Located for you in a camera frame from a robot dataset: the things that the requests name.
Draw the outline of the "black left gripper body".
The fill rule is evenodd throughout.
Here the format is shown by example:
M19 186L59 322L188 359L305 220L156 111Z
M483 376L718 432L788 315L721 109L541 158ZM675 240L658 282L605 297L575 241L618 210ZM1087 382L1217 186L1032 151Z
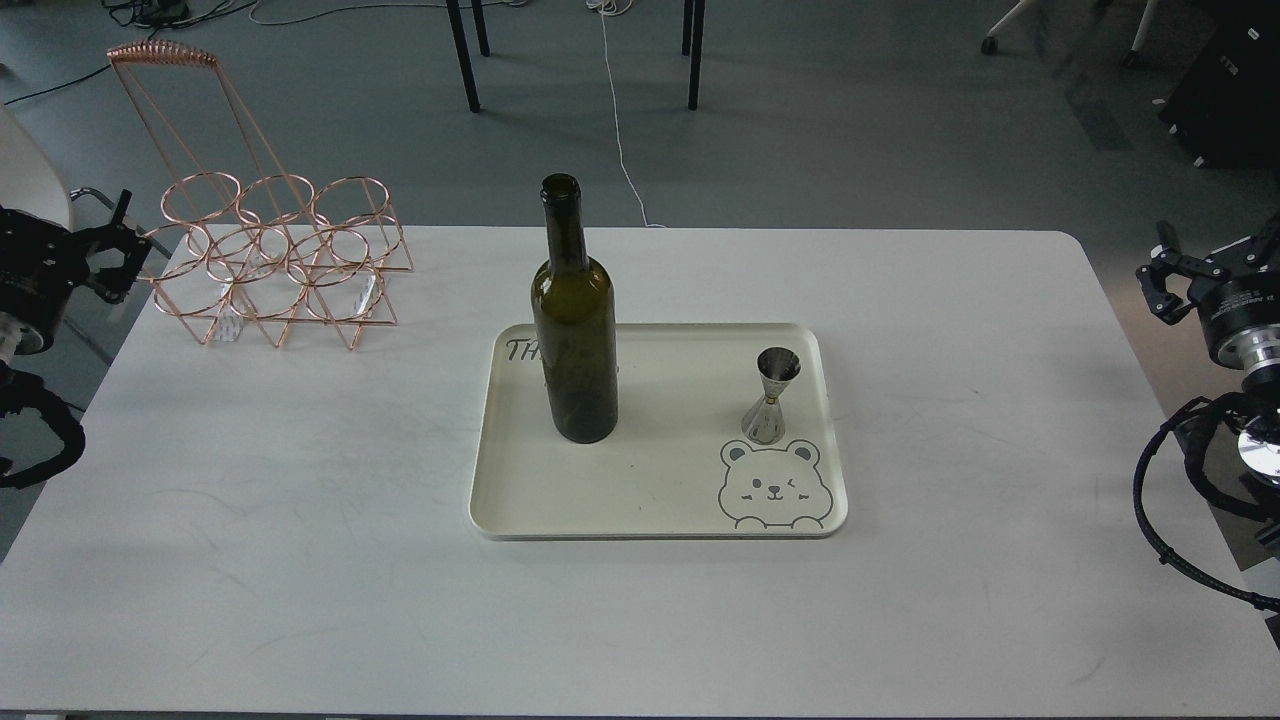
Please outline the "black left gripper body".
M88 277L96 229L70 232L26 211L1 211L1 310L23 323L59 323Z

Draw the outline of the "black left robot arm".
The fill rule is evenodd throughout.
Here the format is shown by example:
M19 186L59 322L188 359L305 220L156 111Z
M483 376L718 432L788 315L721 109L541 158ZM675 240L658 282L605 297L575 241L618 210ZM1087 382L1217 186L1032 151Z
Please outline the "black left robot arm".
M13 357L41 354L55 342L72 293L92 290L106 304L122 304L143 270L152 245L129 215L133 193L106 201L111 218L69 231L27 211L4 208L1 218L3 378L1 414L33 410L61 441L42 462L13 471L3 459L3 488L24 489L65 471L83 455L84 429L70 406L40 375L17 370Z

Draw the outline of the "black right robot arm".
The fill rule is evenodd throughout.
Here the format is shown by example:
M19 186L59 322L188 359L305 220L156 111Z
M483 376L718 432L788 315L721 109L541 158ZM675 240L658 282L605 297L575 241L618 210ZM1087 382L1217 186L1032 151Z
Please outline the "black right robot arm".
M1277 218L1261 231L1203 258L1185 254L1172 224L1156 224L1158 242L1135 270L1149 313L1176 325L1198 316L1208 357L1242 372L1242 388L1210 402L1185 430L1187 474L1215 507L1253 521L1277 520L1277 462L1248 466L1242 484L1249 503L1216 487L1203 471L1204 452L1225 425L1245 443L1277 452Z

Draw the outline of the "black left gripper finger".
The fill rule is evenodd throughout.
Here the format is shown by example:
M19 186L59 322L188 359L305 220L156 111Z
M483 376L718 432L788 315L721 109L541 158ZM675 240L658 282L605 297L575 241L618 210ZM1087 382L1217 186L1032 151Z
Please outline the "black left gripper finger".
M132 191L122 190L115 199L100 190L72 191L72 202L86 197L99 200L110 211L105 224L83 231L88 237L86 249L90 256L118 251L125 263L145 263L151 252L151 242L146 231L129 215Z
M125 256L116 266L90 268L84 287L106 304L123 304L141 273L141 256Z

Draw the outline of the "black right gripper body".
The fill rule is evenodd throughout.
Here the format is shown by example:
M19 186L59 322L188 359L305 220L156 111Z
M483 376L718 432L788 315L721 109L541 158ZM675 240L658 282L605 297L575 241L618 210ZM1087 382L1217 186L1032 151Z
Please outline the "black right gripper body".
M1239 240L1204 258L1180 252L1175 268L1190 279L1179 322L1197 311L1203 331L1256 331L1277 324L1276 240Z

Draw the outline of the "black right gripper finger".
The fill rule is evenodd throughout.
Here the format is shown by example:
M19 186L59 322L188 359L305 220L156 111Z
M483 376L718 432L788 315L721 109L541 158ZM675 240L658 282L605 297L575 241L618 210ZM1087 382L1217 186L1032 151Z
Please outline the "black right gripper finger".
M1138 283L1149 313L1166 325L1176 325L1196 309L1194 304L1169 291L1166 275L1139 275Z
M1147 264L1139 266L1135 277L1152 286L1164 286L1170 275L1188 279L1216 278L1216 265L1206 259L1194 258L1181 251L1176 229L1170 222L1156 222L1157 243L1151 251Z

